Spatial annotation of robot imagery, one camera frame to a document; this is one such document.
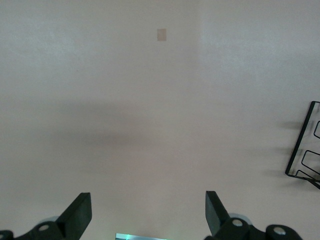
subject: black metal rack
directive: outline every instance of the black metal rack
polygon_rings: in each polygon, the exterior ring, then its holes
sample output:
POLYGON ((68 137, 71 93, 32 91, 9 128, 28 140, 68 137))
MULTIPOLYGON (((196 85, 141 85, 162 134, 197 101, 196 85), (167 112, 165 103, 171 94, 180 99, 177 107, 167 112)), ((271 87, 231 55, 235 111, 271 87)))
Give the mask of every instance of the black metal rack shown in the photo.
POLYGON ((312 101, 285 174, 320 189, 320 102, 312 101))

